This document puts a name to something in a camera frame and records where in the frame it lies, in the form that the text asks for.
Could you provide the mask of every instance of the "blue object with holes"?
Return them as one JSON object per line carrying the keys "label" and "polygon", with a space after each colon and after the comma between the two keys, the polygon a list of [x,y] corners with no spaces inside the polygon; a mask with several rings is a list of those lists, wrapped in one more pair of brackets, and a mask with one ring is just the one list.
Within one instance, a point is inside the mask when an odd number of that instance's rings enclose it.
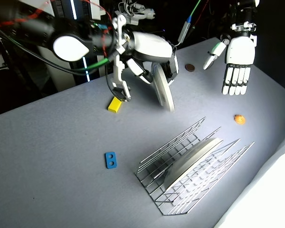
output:
{"label": "blue object with holes", "polygon": [[116,155],[115,152],[105,153],[106,167],[108,169],[113,169],[117,167]]}

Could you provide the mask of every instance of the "brown round object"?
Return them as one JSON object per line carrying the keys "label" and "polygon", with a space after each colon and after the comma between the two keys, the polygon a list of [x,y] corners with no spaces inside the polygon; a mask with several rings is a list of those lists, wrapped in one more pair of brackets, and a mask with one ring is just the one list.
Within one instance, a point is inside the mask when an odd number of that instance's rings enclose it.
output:
{"label": "brown round object", "polygon": [[185,65],[186,70],[188,70],[189,72],[193,72],[195,70],[194,65],[192,64],[186,64]]}
{"label": "brown round object", "polygon": [[246,122],[246,119],[242,115],[235,115],[234,120],[237,122],[237,124],[243,125]]}

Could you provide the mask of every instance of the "wire dish rack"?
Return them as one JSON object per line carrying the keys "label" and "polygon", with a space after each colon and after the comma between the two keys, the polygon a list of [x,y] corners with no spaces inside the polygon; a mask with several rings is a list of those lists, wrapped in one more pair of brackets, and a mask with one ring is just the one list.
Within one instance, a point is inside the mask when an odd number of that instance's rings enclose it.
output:
{"label": "wire dish rack", "polygon": [[[166,191],[163,181],[167,170],[187,150],[201,141],[195,132],[204,120],[205,117],[139,163],[135,175],[163,215],[183,215],[190,212],[254,144],[253,142],[231,152],[230,149],[239,142],[238,139],[215,150],[204,160],[198,161],[197,167]],[[219,129],[202,140],[212,137]]]}

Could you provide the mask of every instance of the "white plate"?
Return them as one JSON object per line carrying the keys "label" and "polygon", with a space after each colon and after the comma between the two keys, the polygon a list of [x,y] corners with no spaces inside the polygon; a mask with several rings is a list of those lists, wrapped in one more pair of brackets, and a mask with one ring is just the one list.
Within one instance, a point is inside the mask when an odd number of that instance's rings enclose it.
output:
{"label": "white plate", "polygon": [[158,100],[165,109],[174,112],[174,103],[172,94],[165,76],[165,73],[159,63],[152,63],[153,84]]}
{"label": "white plate", "polygon": [[222,142],[223,140],[219,138],[206,139],[198,142],[183,154],[168,170],[163,183],[166,191],[207,158]]}

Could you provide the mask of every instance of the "gray tabletop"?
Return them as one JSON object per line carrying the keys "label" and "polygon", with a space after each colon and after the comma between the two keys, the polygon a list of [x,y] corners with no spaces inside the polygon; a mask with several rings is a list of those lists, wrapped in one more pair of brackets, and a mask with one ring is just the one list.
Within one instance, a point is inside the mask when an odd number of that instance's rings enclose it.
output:
{"label": "gray tabletop", "polygon": [[[126,70],[133,99],[117,114],[106,110],[112,95],[100,78],[0,115],[0,228],[213,227],[285,137],[280,85],[253,67],[245,95],[222,95],[223,57],[202,70],[217,41],[177,52],[175,113]],[[138,162],[204,116],[198,136],[221,126],[226,144],[256,143],[188,215],[162,216],[134,175]],[[118,166],[108,170],[111,151]]]}

